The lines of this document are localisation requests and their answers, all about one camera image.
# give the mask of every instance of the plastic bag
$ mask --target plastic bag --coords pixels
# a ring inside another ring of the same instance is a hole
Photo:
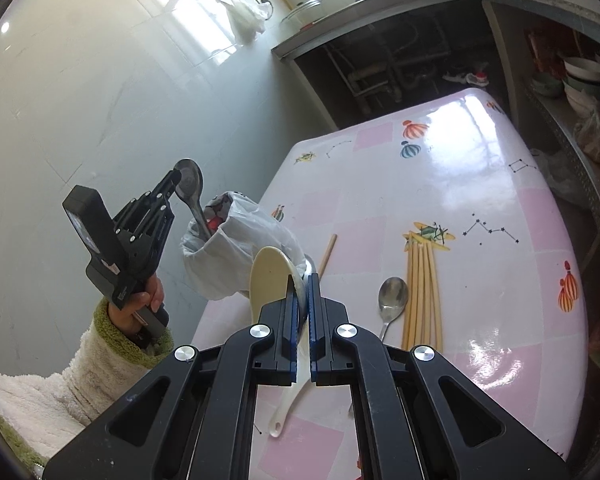
[[[533,148],[531,155],[534,156],[538,170],[557,196],[579,207],[589,208],[584,190],[575,174],[570,170],[566,153],[560,151],[548,155]]]
[[[600,164],[600,113],[597,110],[573,127],[573,137],[580,149]]]
[[[214,222],[222,216],[221,222]],[[279,248],[304,274],[305,260],[296,237],[253,200],[229,192],[205,207],[212,230],[218,230],[206,244],[198,237],[195,220],[189,223],[180,249],[193,289],[208,300],[221,300],[238,291],[249,290],[251,266],[258,251]]]
[[[252,43],[258,34],[265,31],[264,22],[267,19],[268,9],[265,6],[257,7],[245,0],[220,0],[226,7],[229,25],[235,39],[240,44]]]

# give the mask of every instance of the cloth item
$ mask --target cloth item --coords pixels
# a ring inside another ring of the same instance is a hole
[[[0,432],[30,470],[45,465],[172,349],[167,329],[141,351],[112,325],[103,298],[64,371],[47,378],[0,374]]]
[[[269,13],[268,6],[253,5],[249,0],[220,1],[224,4],[229,25],[238,43],[253,43],[257,35],[265,31],[264,22]]]
[[[251,266],[263,247],[280,249],[304,274],[304,252],[296,237],[253,200],[237,192],[224,193],[209,202],[204,213],[216,232],[205,244],[192,220],[180,248],[194,290],[208,300],[249,290]]]

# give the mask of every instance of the bundle of chopsticks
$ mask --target bundle of chopsticks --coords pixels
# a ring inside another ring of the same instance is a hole
[[[431,241],[410,232],[407,285],[409,301],[404,316],[402,348],[425,344],[442,352],[442,318],[438,274]]]

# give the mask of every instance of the constellation print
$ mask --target constellation print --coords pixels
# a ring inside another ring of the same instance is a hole
[[[534,170],[538,169],[535,166],[532,166],[531,164],[527,164],[521,158],[519,158],[516,162],[512,162],[511,164],[509,164],[509,167],[510,167],[511,171],[513,171],[513,173],[517,173],[521,170],[524,170],[525,168],[533,168]]]
[[[494,234],[494,233],[504,233],[507,236],[509,236],[509,238],[511,238],[515,243],[520,243],[520,240],[518,240],[516,237],[514,237],[509,231],[507,231],[504,227],[501,227],[499,229],[489,229],[487,227],[487,222],[483,222],[481,221],[479,218],[477,218],[474,222],[474,224],[472,224],[471,227],[469,227],[464,233],[462,233],[462,236],[467,236],[469,234],[469,232],[471,232],[471,229],[473,229],[474,227],[476,227],[477,225],[479,225],[481,228],[483,228],[485,231],[488,232],[488,234]]]
[[[334,144],[333,146],[331,146],[331,147],[329,148],[329,151],[328,151],[327,153],[325,153],[325,155],[327,156],[327,158],[331,158],[331,156],[330,156],[329,154],[331,153],[331,150],[332,150],[333,148],[335,148],[336,146],[339,146],[339,145],[341,145],[341,144],[345,144],[346,142],[352,142],[352,140],[343,140],[342,142],[339,142],[339,143],[337,143],[337,144]]]

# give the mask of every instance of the white ceramic spoon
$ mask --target white ceramic spoon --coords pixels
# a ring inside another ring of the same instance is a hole
[[[309,366],[309,326],[308,323],[305,323],[302,328],[302,335],[300,336],[300,344],[298,345],[298,373],[296,375],[296,382],[292,383],[290,387],[285,388],[276,411],[271,415],[271,420],[269,421],[269,434],[271,436],[278,437],[282,433],[291,405],[296,400],[302,388],[304,388],[304,385],[311,379]]]
[[[251,267],[250,278],[250,304],[251,320],[258,322],[263,305],[272,301],[281,300],[286,296],[286,282],[289,275],[294,280],[300,310],[306,312],[306,293],[304,283],[291,261],[285,253],[274,247],[264,247],[256,255]],[[286,416],[300,390],[311,378],[309,370],[309,327],[305,323],[302,327],[300,342],[298,344],[298,373],[296,382],[284,389],[280,404],[269,421],[269,434],[280,436],[285,425]]]

